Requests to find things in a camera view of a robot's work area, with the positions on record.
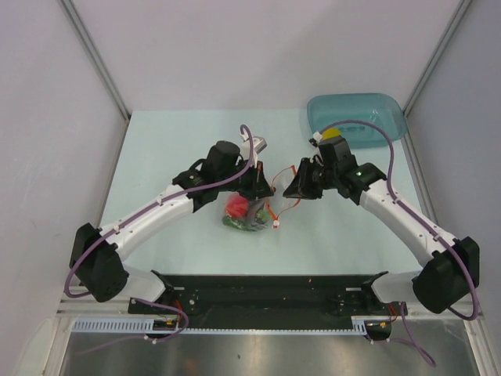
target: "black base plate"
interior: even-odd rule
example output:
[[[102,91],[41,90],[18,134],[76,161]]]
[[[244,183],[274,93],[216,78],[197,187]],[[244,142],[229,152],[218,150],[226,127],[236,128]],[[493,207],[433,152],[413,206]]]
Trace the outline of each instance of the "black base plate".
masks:
[[[372,275],[164,277],[174,286],[172,299],[181,303],[191,328],[351,329],[352,316],[389,315],[388,305],[364,284]],[[160,313],[139,303],[128,311]]]

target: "black joint housing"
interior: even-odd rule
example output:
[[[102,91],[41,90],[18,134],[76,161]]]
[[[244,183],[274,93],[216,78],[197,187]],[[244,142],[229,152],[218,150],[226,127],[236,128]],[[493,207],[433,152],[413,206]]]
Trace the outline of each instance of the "black joint housing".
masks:
[[[99,231],[90,223],[84,224],[77,230],[70,268],[100,237]],[[124,270],[114,244],[109,244],[107,241],[103,241],[87,256],[75,275],[97,302],[107,302],[118,295],[128,279],[128,273]]]
[[[345,173],[340,178],[343,184],[337,189],[341,196],[359,205],[362,192],[369,190],[370,185],[378,180],[386,180],[386,175],[374,164],[365,163]]]
[[[228,141],[218,141],[211,149],[200,168],[200,175],[213,183],[230,177],[235,171],[240,148]]]
[[[471,275],[475,288],[480,282],[480,248],[470,237],[455,240],[456,251]],[[433,313],[441,313],[470,292],[460,266],[449,251],[435,252],[420,275],[413,279],[418,300]]]

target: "yellow object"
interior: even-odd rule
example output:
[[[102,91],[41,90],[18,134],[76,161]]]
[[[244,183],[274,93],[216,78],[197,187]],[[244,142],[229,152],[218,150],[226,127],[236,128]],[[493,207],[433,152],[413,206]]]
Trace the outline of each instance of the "yellow object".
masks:
[[[333,137],[341,136],[341,132],[337,128],[329,128],[322,133],[323,139],[332,139]]]

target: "light blue table surface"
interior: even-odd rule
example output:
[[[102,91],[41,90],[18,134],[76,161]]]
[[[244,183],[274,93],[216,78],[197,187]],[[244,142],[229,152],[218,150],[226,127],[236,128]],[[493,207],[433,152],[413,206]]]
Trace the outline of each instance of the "light blue table surface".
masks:
[[[240,124],[268,147],[260,154],[269,182],[281,169],[312,155],[305,110],[136,111],[128,128],[102,224],[114,222],[159,194],[176,175],[207,156],[218,140],[236,144]],[[402,144],[394,186],[419,207]],[[358,162],[387,170],[388,148],[352,151]],[[280,228],[245,233],[222,225],[226,194],[161,230],[127,260],[140,269],[178,274],[353,274],[420,267],[378,219],[326,191],[280,217]]]

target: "silver metal surface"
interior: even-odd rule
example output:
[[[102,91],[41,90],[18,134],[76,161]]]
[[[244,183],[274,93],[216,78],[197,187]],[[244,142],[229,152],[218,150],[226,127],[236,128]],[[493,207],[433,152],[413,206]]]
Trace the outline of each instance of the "silver metal surface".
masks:
[[[99,54],[96,45],[92,41],[92,38],[89,32],[87,31],[87,28],[85,27],[82,18],[78,14],[78,11],[75,8],[74,3],[71,0],[59,0],[59,3],[63,7],[63,11],[66,13],[67,18],[70,21],[71,26],[75,30],[78,39],[80,39],[80,42],[85,52],[87,53],[89,59],[96,68],[97,74],[101,77],[108,93],[111,95],[111,98],[115,102],[117,109],[120,111],[124,119],[128,121],[131,115],[129,114],[127,107],[125,106],[125,102],[122,96],[118,92],[117,86],[115,85],[110,75],[110,72],[106,68],[105,63],[101,55]]]
[[[71,335],[61,376],[479,374],[460,321],[412,322],[411,328],[437,361],[436,369],[408,346],[371,345],[362,337],[193,334],[157,345],[131,340],[79,356],[79,351],[119,338],[80,333]],[[394,336],[406,338],[400,323]]]
[[[456,11],[454,12],[451,20],[449,21],[449,24],[445,28],[444,34],[442,35],[440,41],[437,44],[437,47],[431,54],[431,58],[428,61],[427,66],[424,68],[423,74],[421,75],[419,81],[417,82],[417,85],[414,88],[412,94],[410,95],[409,100],[404,106],[405,116],[408,116],[412,111],[414,103],[416,102],[417,98],[423,91],[423,88],[426,85],[428,78],[433,73],[433,70],[437,66],[438,61],[442,57],[442,54],[449,45],[452,36],[456,33],[458,26],[461,24],[461,21],[467,14],[467,11],[470,8],[470,5],[473,1],[474,0],[461,0],[459,5],[457,6]]]
[[[485,320],[465,321],[470,346],[473,351],[478,371],[481,376],[499,375],[499,359],[495,351],[496,348],[488,335],[487,323]]]
[[[68,342],[70,341],[71,328],[74,324],[74,319],[65,317],[57,319],[56,334],[52,342],[49,358],[45,363],[43,376],[57,376],[63,369],[63,361],[67,351]]]

